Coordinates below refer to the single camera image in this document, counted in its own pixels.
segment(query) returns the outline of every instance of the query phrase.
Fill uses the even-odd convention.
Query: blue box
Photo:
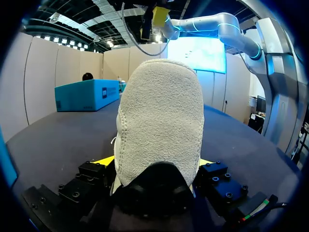
[[[97,111],[119,99],[119,81],[88,80],[55,87],[58,112]]]

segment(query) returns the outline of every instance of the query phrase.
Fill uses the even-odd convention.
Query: yellow part
[[[113,161],[113,159],[114,159],[114,156],[110,156],[110,157],[107,157],[105,159],[100,159],[100,160],[92,162],[92,163],[99,163],[99,164],[107,166]]]
[[[200,165],[200,166],[205,165],[206,163],[213,163],[213,162],[210,162],[210,161],[205,160],[205,159],[200,159],[200,160],[199,160],[199,165]]]
[[[155,27],[164,27],[166,16],[169,13],[169,9],[164,7],[156,6],[153,10],[153,26]]]
[[[107,157],[105,159],[95,161],[93,163],[99,163],[99,164],[107,166],[113,161],[113,159],[114,159],[114,156],[110,156],[110,157]],[[213,162],[210,162],[210,161],[205,160],[205,159],[200,159],[200,161],[199,161],[200,166],[205,165],[206,163],[213,163]]]

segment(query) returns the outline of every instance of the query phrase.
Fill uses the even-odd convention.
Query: white sneaker
[[[117,181],[126,186],[149,165],[176,165],[188,186],[197,174],[204,109],[194,70],[167,59],[142,63],[121,97],[114,144]]]

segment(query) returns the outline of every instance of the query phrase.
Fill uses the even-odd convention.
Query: round table
[[[87,160],[113,155],[111,140],[116,136],[116,116],[120,100],[97,112],[53,113],[22,130],[7,142],[19,172],[14,192],[45,184],[57,193]],[[261,191],[288,202],[300,171],[291,160],[265,137],[236,119],[204,106],[201,158],[220,160],[241,184],[249,186],[249,196]],[[224,220],[211,206],[215,226]],[[267,227],[281,210],[273,210],[260,224]]]

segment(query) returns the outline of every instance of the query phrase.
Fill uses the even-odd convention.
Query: white partition wall
[[[226,73],[214,73],[212,107],[222,111],[225,96]]]
[[[34,37],[25,71],[25,104],[29,124],[56,112],[55,67],[59,45]]]
[[[226,113],[244,122],[249,102],[250,72],[242,59],[232,54],[226,54],[226,66]]]
[[[197,71],[197,77],[202,88],[204,104],[212,106],[214,73],[207,71]]]
[[[60,46],[56,62],[56,87],[81,81],[81,51]]]
[[[28,126],[24,101],[24,75],[32,36],[18,33],[0,75],[0,126],[4,141]]]
[[[141,48],[151,54],[157,54],[160,52],[161,44],[140,44]],[[160,56],[151,57],[142,53],[136,46],[130,47],[130,60],[129,60],[129,78],[134,70],[142,64],[144,61],[149,59],[158,59]]]
[[[124,81],[129,79],[130,48],[119,48],[104,52],[103,79]]]
[[[166,46],[166,43],[162,43],[160,45],[160,51],[162,51],[165,46]],[[167,59],[168,58],[168,47],[166,47],[165,50],[160,54],[160,58],[161,59]]]
[[[85,73],[91,73],[94,79],[102,79],[103,54],[94,52],[80,52],[80,75],[79,81]]]

